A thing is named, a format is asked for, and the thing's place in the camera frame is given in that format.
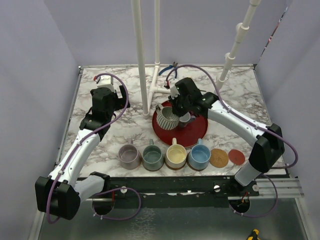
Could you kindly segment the dark green mug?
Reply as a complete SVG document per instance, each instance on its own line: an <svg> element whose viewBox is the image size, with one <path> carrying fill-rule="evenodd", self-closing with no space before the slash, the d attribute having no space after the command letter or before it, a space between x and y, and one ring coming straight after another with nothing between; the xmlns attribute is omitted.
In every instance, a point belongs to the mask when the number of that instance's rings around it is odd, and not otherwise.
<svg viewBox="0 0 320 240"><path fill-rule="evenodd" d="M149 140L149 145L143 150L142 165L151 172L158 171L164 164L162 150L154 144L153 139Z"/></svg>

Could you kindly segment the ribbed grey cup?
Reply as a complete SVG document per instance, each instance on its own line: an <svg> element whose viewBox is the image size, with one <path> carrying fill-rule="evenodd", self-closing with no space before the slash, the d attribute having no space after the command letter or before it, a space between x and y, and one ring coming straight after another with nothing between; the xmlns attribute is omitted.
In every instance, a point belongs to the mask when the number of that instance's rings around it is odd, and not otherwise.
<svg viewBox="0 0 320 240"><path fill-rule="evenodd" d="M160 128L169 131L175 129L179 124L179 117L173 113L171 106L157 105L155 107L157 113L156 122Z"/></svg>

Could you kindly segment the light blue mug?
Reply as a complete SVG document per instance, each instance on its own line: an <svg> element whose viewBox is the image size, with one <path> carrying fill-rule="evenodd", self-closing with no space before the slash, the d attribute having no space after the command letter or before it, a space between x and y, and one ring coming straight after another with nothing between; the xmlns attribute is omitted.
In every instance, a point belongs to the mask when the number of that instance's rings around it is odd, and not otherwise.
<svg viewBox="0 0 320 240"><path fill-rule="evenodd" d="M203 144L203 140L199 138L197 144L190 150L187 161L191 168L196 171L202 171L207 168L211 158L211 150Z"/></svg>

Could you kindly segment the cream yellow mug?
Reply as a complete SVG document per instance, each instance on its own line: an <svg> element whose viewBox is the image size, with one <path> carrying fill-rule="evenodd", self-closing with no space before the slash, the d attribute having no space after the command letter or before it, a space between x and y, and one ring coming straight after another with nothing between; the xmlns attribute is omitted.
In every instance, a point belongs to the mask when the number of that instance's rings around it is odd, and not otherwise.
<svg viewBox="0 0 320 240"><path fill-rule="evenodd" d="M177 139L172 139L171 146L165 154L165 162L172 168L179 168L186 163L187 151L184 146L178 144Z"/></svg>

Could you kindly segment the woven rattan coaster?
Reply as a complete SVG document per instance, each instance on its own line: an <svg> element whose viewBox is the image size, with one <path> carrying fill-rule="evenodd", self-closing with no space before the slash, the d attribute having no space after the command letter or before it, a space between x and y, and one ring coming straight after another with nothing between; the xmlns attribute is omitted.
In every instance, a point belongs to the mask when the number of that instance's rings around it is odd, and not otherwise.
<svg viewBox="0 0 320 240"><path fill-rule="evenodd" d="M216 168L224 168L228 164L229 157L224 150L215 148L215 149L212 149L210 152L211 152L211 157L209 161L212 166Z"/></svg>

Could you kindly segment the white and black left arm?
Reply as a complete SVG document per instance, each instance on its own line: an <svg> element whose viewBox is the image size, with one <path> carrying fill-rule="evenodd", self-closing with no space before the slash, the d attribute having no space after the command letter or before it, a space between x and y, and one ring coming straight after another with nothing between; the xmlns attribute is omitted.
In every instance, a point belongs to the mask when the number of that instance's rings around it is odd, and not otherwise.
<svg viewBox="0 0 320 240"><path fill-rule="evenodd" d="M120 118L115 112L123 113L130 106L127 88L120 85L119 89L122 97L108 87L90 91L92 106L81 121L71 148L47 177L40 176L35 182L36 203L40 212L71 220L82 202L96 194L103 198L110 193L110 177L106 174L93 172L84 180L77 179L111 124Z"/></svg>

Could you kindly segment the lilac mug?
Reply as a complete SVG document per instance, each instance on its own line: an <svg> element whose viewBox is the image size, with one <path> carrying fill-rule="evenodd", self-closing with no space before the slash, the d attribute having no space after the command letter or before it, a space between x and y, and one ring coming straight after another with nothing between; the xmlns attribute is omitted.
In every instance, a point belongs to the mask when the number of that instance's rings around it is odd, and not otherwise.
<svg viewBox="0 0 320 240"><path fill-rule="evenodd" d="M134 145L132 138L128 140L128 144L125 144L120 148L118 157L120 165L127 170L136 169L142 162L141 153Z"/></svg>

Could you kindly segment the thin red round coaster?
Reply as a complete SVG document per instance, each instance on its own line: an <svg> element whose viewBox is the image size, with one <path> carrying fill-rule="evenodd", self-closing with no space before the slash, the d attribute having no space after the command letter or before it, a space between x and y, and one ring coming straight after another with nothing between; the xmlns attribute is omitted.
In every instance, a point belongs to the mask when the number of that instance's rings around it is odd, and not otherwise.
<svg viewBox="0 0 320 240"><path fill-rule="evenodd" d="M245 155L237 149L230 150L228 153L228 157L232 163L238 166L242 165L246 160Z"/></svg>

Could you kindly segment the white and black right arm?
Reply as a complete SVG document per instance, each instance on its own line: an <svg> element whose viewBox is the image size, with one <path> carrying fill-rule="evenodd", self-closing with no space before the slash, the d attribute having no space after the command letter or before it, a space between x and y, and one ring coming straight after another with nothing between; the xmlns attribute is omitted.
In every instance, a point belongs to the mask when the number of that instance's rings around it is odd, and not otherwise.
<svg viewBox="0 0 320 240"><path fill-rule="evenodd" d="M168 98L172 112L181 117L188 112L203 116L228 128L251 147L248 162L237 171L229 189L240 196L248 184L262 173L267 173L285 151L282 130L273 123L267 126L231 109L212 93L202 93L190 77L179 80L170 88Z"/></svg>

